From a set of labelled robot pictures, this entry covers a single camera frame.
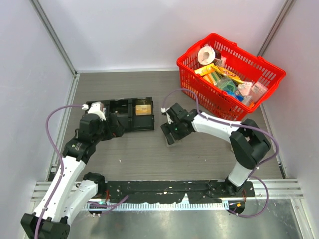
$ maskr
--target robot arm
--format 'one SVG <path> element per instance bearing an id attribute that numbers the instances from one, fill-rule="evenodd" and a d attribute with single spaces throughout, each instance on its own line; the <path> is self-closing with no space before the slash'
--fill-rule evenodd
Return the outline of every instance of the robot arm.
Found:
<path id="1" fill-rule="evenodd" d="M 269 141 L 260 132 L 208 120 L 199 115 L 197 110 L 188 112 L 178 103 L 175 103 L 166 111 L 162 109 L 162 113 L 166 114 L 167 123 L 163 124 L 161 129 L 169 145 L 173 144 L 175 140 L 181 140 L 192 132 L 207 133 L 231 143 L 237 163 L 225 180 L 227 190 L 230 194 L 236 194 L 242 190 L 252 170 L 271 148 Z M 206 113 L 201 114 L 205 117 L 224 121 L 229 124 L 245 124 L 258 127 L 251 119 L 247 119 L 244 122 L 229 121 L 210 116 Z"/>
<path id="2" fill-rule="evenodd" d="M 64 173 L 57 190 L 52 195 L 61 175 L 61 166 L 40 204 L 32 214 L 24 214 L 21 219 L 21 225 L 29 238 L 34 238 L 35 226 L 50 197 L 50 203 L 41 219 L 38 233 L 40 239 L 67 238 L 70 226 L 80 210 L 92 197 L 105 192 L 104 176 L 88 173 L 80 187 L 70 196 L 75 181 L 95 152 L 96 145 L 104 140 L 121 137 L 124 128 L 118 122 L 116 114 L 110 114 L 106 118 L 103 104 L 97 102 L 92 104 L 88 113 L 82 117 L 76 132 L 63 151 Z"/>

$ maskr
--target red plastic basket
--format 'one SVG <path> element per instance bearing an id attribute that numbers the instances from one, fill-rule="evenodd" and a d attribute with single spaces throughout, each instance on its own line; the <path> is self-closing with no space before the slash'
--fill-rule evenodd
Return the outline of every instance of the red plastic basket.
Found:
<path id="1" fill-rule="evenodd" d="M 253 83 L 259 81 L 268 88 L 268 91 L 252 108 L 207 82 L 199 74 L 195 74 L 194 70 L 202 67 L 197 60 L 197 54 L 207 44 L 219 50 L 222 56 L 227 58 L 225 68 L 237 74 L 241 80 Z M 214 115 L 226 120 L 242 120 L 246 114 L 255 111 L 263 101 L 272 95 L 286 75 L 283 69 L 266 61 L 261 56 L 250 54 L 238 47 L 237 43 L 216 33 L 208 35 L 191 46 L 185 54 L 178 58 L 177 65 L 179 66 L 181 87 L 194 91 L 202 106 Z M 192 93 L 184 92 L 195 99 Z"/>

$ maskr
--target metal frame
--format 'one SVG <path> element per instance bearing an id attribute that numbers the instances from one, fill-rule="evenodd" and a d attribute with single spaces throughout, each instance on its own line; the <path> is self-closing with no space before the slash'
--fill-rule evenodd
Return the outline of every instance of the metal frame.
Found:
<path id="1" fill-rule="evenodd" d="M 38 14 L 39 18 L 41 19 L 44 27 L 46 28 L 48 34 L 50 35 L 51 39 L 53 40 L 56 48 L 58 49 L 58 51 L 60 52 L 62 58 L 64 59 L 65 63 L 67 64 L 67 66 L 69 67 L 71 73 L 73 74 L 73 76 L 76 76 L 76 70 L 68 56 L 68 54 L 66 53 L 59 37 L 57 36 L 52 24 L 50 23 L 47 15 L 45 14 L 39 0 L 30 0 L 31 4 L 33 5 L 36 13 Z"/>
<path id="2" fill-rule="evenodd" d="M 258 199 L 266 199 L 264 186 L 258 180 L 250 180 L 254 184 L 256 197 Z M 301 192 L 300 185 L 297 179 L 266 179 L 263 180 L 269 191 L 269 199 L 303 199 L 304 196 Z M 72 187 L 70 195 L 77 190 L 75 182 Z M 51 182 L 37 182 L 32 194 L 31 201 L 39 202 L 43 199 L 46 191 L 48 190 Z M 222 198 L 223 200 L 236 200 L 242 198 Z M 101 199 L 92 199 L 93 201 L 102 201 Z"/>
<path id="3" fill-rule="evenodd" d="M 178 67 L 172 68 L 136 68 L 136 69 L 115 69 L 115 70 L 79 70 L 78 73 L 113 73 L 113 72 L 144 72 L 144 71 L 179 71 Z"/>
<path id="4" fill-rule="evenodd" d="M 272 130 L 271 130 L 271 125 L 269 123 L 269 120 L 268 120 L 268 117 L 267 117 L 267 114 L 266 114 L 266 109 L 265 109 L 264 103 L 262 103 L 260 105 L 260 109 L 261 109 L 261 112 L 263 114 L 268 133 L 270 133 L 271 135 L 274 135 Z M 275 143 L 272 140 L 271 140 L 271 145 L 272 145 L 273 148 L 276 148 L 276 145 L 275 145 Z M 280 151 L 279 151 L 279 154 L 276 156 L 276 160 L 278 162 L 279 170 L 281 172 L 282 177 L 283 178 L 287 178 L 287 175 L 286 175 L 286 172 L 285 172 L 285 167 L 283 166 L 283 161 L 281 160 Z"/>
<path id="5" fill-rule="evenodd" d="M 271 27 L 264 43 L 262 44 L 257 56 L 263 56 L 270 44 L 270 42 L 273 40 L 275 34 L 277 33 L 279 27 L 281 26 L 281 24 L 284 22 L 284 19 L 286 18 L 286 16 L 288 15 L 290 9 L 293 7 L 294 3 L 296 2 L 296 0 L 286 0 L 286 2 L 284 3 L 283 7 L 281 8 L 273 26 Z"/>
<path id="6" fill-rule="evenodd" d="M 313 231 L 310 219 L 307 216 L 308 209 L 305 206 L 304 199 L 291 199 L 291 204 L 297 218 L 300 231 L 305 239 L 315 239 L 315 232 Z"/>
<path id="7" fill-rule="evenodd" d="M 74 97 L 75 97 L 75 92 L 76 92 L 76 88 L 78 86 L 79 83 L 79 78 L 80 78 L 80 74 L 77 74 L 71 84 L 70 90 L 69 90 L 69 94 L 68 94 L 68 99 L 66 104 L 67 105 L 71 105 L 73 103 Z M 59 126 L 59 133 L 58 133 L 58 137 L 57 140 L 55 142 L 55 145 L 57 146 L 57 148 L 59 149 L 59 151 L 61 151 L 62 149 L 62 144 L 64 141 L 64 136 L 65 136 L 65 132 L 66 132 L 66 128 L 69 122 L 69 117 L 70 117 L 70 113 L 71 113 L 71 108 L 66 108 L 64 110 L 63 116 L 62 116 L 62 121 L 60 123 Z M 51 164 L 49 166 L 49 172 L 48 175 L 46 177 L 47 181 L 52 181 L 56 168 L 58 166 L 58 158 L 57 158 L 57 154 L 55 152 L 53 152 L 52 158 L 51 158 Z"/>

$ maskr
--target basket handle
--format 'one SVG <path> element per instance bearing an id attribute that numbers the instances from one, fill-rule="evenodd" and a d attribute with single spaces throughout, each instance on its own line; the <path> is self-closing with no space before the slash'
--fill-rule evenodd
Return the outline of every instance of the basket handle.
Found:
<path id="1" fill-rule="evenodd" d="M 221 93 L 224 95 L 224 96 L 229 96 L 229 94 L 227 94 L 227 92 L 226 91 L 221 91 Z"/>
<path id="2" fill-rule="evenodd" d="M 234 41 L 231 41 L 230 44 L 234 45 L 234 46 L 237 46 L 237 43 L 234 42 Z"/>
<path id="3" fill-rule="evenodd" d="M 265 59 L 264 57 L 262 57 L 262 56 L 257 56 L 257 58 L 258 58 L 259 60 L 263 61 L 263 62 L 266 62 L 266 59 Z"/>

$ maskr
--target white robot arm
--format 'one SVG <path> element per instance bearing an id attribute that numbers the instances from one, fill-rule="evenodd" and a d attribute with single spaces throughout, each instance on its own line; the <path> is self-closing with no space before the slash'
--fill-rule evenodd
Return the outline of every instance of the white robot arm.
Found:
<path id="1" fill-rule="evenodd" d="M 225 180 L 228 182 L 228 190 L 232 194 L 238 193 L 242 189 L 252 170 L 271 148 L 270 142 L 262 133 L 230 126 L 232 124 L 245 124 L 258 127 L 251 119 L 240 122 L 216 118 L 206 113 L 199 115 L 197 110 L 188 112 L 178 103 L 167 110 L 162 108 L 161 111 L 167 116 L 167 123 L 163 124 L 161 128 L 169 145 L 192 132 L 207 133 L 232 144 L 237 163 Z M 228 124 L 217 123 L 214 119 Z"/>

